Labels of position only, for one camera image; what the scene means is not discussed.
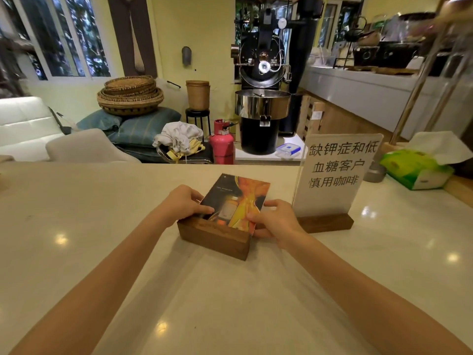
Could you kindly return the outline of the person's left hand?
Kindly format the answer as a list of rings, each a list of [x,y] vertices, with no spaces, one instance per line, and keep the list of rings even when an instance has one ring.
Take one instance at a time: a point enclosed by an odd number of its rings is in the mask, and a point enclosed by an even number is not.
[[[175,222],[191,215],[192,204],[201,204],[203,196],[187,185],[179,185],[159,205],[159,224],[170,227]]]

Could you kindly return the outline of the person's right hand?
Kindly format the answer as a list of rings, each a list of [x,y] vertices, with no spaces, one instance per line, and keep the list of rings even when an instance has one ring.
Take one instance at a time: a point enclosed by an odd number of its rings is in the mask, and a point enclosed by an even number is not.
[[[269,212],[266,224],[255,224],[253,236],[257,239],[274,239],[284,248],[297,238],[306,235],[299,225],[292,205],[281,199],[266,200],[261,212]]]

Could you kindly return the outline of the dark orange printed card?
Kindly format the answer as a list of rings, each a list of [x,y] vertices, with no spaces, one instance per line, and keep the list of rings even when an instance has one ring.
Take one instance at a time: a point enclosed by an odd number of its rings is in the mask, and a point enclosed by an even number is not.
[[[201,201],[214,212],[200,217],[253,235],[256,225],[247,215],[261,212],[269,188],[264,181],[221,174]]]

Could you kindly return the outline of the person's left forearm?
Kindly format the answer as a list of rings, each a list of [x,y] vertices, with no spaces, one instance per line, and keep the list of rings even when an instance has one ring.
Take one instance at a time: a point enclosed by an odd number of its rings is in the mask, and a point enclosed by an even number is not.
[[[151,212],[27,332],[9,355],[91,355],[161,234],[178,219],[167,207]]]

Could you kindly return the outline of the person's right forearm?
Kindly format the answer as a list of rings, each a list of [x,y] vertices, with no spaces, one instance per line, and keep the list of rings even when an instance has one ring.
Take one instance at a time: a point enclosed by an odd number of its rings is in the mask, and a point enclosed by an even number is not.
[[[467,345],[398,294],[304,232],[281,242],[383,355],[473,355]]]

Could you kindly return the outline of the dark wooden card base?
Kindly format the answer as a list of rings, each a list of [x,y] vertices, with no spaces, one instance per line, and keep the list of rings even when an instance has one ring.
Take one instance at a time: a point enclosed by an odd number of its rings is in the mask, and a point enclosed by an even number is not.
[[[185,241],[242,261],[247,260],[251,241],[248,232],[197,216],[179,220],[177,226],[180,237]]]

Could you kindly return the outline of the yellow cloth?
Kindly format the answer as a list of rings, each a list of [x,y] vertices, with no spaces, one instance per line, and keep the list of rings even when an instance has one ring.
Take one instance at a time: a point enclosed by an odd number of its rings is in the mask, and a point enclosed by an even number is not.
[[[192,139],[187,142],[177,142],[173,146],[168,147],[165,155],[175,163],[181,159],[187,160],[188,157],[202,153],[206,150],[204,143],[198,139]]]

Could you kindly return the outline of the white platform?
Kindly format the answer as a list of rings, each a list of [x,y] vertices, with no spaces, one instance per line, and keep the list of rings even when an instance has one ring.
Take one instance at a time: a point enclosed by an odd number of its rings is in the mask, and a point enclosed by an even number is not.
[[[279,136],[277,138],[277,146],[281,146],[285,143],[296,144],[301,147],[301,150],[294,154],[291,158],[282,159],[276,156],[275,152],[269,155],[253,155],[247,153],[241,149],[241,144],[239,142],[235,143],[235,162],[238,164],[252,164],[258,162],[296,162],[302,159],[302,152],[304,150],[304,141],[298,136],[295,135],[293,137],[282,137]]]

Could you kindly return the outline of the red fire extinguisher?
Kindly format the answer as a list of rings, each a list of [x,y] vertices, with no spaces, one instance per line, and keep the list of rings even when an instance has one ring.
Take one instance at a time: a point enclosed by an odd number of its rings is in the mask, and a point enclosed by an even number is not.
[[[209,136],[214,163],[219,165],[233,165],[235,161],[235,138],[230,132],[236,123],[224,119],[214,121],[214,132]]]

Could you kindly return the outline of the dark wooden sign base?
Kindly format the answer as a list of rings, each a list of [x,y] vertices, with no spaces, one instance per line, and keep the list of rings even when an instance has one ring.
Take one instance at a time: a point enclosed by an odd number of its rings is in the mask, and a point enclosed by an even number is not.
[[[347,213],[297,217],[297,220],[308,234],[350,230],[354,224]]]

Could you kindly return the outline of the blue lid plastic container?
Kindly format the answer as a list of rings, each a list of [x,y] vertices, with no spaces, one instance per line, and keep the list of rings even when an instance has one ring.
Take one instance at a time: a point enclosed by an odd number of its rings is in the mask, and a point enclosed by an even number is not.
[[[276,148],[275,156],[282,160],[294,159],[301,151],[301,147],[293,143],[285,143]]]

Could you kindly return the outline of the white cloth pile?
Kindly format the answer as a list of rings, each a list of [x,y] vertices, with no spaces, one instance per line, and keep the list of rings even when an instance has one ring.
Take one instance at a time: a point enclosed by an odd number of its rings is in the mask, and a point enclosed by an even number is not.
[[[183,123],[181,121],[166,124],[161,133],[153,139],[153,147],[160,145],[165,147],[173,146],[177,142],[187,142],[192,139],[198,139],[203,142],[203,131],[193,124]]]

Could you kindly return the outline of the white printed acrylic sign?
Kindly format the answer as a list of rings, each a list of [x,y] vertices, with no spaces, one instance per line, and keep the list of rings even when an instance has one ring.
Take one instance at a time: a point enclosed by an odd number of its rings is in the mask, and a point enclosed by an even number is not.
[[[347,214],[382,141],[381,133],[307,136],[292,201],[295,215]]]

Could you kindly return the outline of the black round stool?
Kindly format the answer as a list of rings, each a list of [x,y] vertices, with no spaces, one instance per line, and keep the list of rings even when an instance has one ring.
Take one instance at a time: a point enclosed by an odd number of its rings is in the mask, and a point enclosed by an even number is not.
[[[208,142],[211,135],[210,110],[185,110],[186,123],[193,124],[203,131],[203,141]]]

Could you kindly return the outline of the large teal cushion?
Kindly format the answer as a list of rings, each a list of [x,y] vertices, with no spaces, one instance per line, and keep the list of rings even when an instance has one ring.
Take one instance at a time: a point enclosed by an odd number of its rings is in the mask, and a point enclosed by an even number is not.
[[[117,131],[107,138],[115,144],[152,147],[154,137],[162,133],[168,123],[178,122],[181,114],[168,107],[158,107],[154,112],[124,120]]]

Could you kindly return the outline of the wooden pallet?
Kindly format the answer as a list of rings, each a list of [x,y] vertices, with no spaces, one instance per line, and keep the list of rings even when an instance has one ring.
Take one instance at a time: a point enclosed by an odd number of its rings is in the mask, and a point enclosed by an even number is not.
[[[325,102],[309,95],[303,95],[299,112],[297,136],[305,142],[307,136],[320,133]]]

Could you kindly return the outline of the brown paper bucket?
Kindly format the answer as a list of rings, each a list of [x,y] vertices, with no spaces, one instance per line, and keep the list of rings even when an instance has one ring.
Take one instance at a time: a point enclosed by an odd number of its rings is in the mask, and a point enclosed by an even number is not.
[[[191,110],[206,111],[210,108],[210,82],[186,80],[188,104]]]

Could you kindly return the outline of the grey round ashtray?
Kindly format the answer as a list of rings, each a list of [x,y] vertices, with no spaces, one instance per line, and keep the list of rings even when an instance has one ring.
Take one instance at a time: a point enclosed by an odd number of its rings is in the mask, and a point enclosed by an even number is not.
[[[369,169],[363,177],[363,181],[369,183],[381,183],[386,177],[387,169],[376,161],[372,161]]]

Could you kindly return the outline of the beige chair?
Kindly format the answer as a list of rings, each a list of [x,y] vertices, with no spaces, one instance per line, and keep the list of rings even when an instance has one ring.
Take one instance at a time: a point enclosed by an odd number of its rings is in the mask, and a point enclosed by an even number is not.
[[[116,148],[102,130],[89,129],[56,138],[45,145],[53,162],[114,163],[140,161]]]

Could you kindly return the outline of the stack of woven baskets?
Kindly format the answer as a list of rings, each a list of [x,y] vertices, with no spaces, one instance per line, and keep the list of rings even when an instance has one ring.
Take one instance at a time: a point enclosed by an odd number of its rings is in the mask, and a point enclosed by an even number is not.
[[[142,116],[157,110],[164,92],[149,75],[114,78],[97,93],[100,108],[120,117]]]

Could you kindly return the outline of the small teal cushion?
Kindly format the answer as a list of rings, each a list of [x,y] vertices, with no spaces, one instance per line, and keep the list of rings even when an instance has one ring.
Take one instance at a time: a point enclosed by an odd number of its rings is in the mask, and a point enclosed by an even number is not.
[[[97,110],[77,123],[79,130],[99,129],[105,133],[118,131],[123,119],[119,116],[110,114],[100,109]]]

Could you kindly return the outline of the black coffee roaster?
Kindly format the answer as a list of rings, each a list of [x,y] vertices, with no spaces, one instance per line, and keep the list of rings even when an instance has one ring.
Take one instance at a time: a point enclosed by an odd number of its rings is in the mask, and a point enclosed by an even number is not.
[[[241,149],[252,155],[276,151],[281,122],[287,118],[290,93],[281,90],[288,72],[281,34],[287,25],[278,17],[279,0],[239,1],[236,44],[231,58],[241,89],[235,93],[235,115]]]

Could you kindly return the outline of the green tissue pack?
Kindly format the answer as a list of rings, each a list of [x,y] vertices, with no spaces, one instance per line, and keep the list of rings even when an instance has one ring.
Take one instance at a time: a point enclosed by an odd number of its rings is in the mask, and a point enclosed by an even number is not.
[[[409,190],[441,189],[454,174],[450,165],[439,165],[426,153],[410,149],[384,154],[380,165],[390,177]]]

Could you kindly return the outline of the white bar counter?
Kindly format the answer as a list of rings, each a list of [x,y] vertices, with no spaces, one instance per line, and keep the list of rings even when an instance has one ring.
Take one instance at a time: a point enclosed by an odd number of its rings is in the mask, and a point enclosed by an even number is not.
[[[417,77],[307,66],[300,86],[387,131],[394,131]],[[424,131],[447,79],[428,77],[401,136]],[[473,81],[459,81],[433,131],[461,136],[473,119]]]

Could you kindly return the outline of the black chaff collector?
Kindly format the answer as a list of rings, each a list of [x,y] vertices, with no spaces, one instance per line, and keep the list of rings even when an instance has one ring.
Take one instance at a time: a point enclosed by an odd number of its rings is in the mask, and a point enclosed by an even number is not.
[[[287,117],[280,121],[280,136],[294,136],[297,132],[302,94],[298,93],[299,84],[310,56],[317,29],[317,21],[322,16],[323,0],[298,0],[295,3],[296,19],[287,19],[290,29],[288,43],[288,63],[291,81],[287,82],[290,101]]]

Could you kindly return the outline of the small black pot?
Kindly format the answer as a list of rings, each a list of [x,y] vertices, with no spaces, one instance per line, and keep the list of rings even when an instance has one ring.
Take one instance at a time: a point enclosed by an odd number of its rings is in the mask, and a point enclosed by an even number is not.
[[[379,50],[379,46],[364,46],[355,48],[352,52],[354,59],[353,66],[379,67]]]

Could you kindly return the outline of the white tissue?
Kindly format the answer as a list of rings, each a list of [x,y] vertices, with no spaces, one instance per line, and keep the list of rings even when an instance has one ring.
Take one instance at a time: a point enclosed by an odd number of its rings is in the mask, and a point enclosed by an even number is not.
[[[405,148],[423,152],[439,165],[457,164],[473,158],[473,152],[452,131],[418,132]]]

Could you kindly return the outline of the white sofa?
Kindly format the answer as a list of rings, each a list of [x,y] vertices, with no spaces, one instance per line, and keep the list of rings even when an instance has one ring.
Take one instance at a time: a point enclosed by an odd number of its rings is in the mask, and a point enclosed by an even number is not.
[[[56,113],[59,120],[62,115]],[[74,123],[65,123],[73,131]],[[49,161],[45,145],[64,136],[48,106],[35,96],[0,99],[0,163]]]

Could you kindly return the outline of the wooden tray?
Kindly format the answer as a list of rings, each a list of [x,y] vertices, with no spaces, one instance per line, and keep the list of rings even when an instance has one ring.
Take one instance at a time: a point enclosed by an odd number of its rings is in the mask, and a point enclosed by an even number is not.
[[[412,76],[419,73],[419,70],[394,69],[376,66],[346,66],[345,69],[349,71],[372,72],[375,74],[387,76]]]

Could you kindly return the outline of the light wooden board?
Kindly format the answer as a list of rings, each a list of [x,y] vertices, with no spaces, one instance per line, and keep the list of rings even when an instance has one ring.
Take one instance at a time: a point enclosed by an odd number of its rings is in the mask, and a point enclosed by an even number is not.
[[[461,202],[473,208],[473,179],[452,175],[443,189]]]

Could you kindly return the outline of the black kettle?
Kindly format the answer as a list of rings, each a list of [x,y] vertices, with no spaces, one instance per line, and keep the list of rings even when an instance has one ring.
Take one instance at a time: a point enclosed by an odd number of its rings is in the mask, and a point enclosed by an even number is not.
[[[358,21],[364,21],[364,26],[360,28],[358,26]],[[347,25],[344,27],[344,40],[346,42],[355,43],[358,42],[363,37],[371,35],[374,31],[364,31],[364,28],[368,24],[366,17],[358,16],[356,21],[353,22],[352,26]]]

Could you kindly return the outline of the large black pot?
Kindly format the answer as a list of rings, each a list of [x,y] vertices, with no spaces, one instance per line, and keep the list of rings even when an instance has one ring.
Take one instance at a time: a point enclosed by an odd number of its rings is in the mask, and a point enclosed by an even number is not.
[[[418,42],[381,41],[376,52],[376,66],[390,69],[405,69],[417,55],[421,44]]]

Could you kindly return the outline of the white framed window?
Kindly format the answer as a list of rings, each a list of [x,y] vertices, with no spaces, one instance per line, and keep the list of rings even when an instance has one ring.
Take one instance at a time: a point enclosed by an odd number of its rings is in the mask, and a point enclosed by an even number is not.
[[[95,0],[0,0],[0,35],[31,81],[112,75]]]

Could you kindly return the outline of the brown wall hanging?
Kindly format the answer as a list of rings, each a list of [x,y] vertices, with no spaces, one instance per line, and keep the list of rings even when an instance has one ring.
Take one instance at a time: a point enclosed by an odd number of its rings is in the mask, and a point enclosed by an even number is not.
[[[157,78],[147,0],[107,0],[125,76]]]

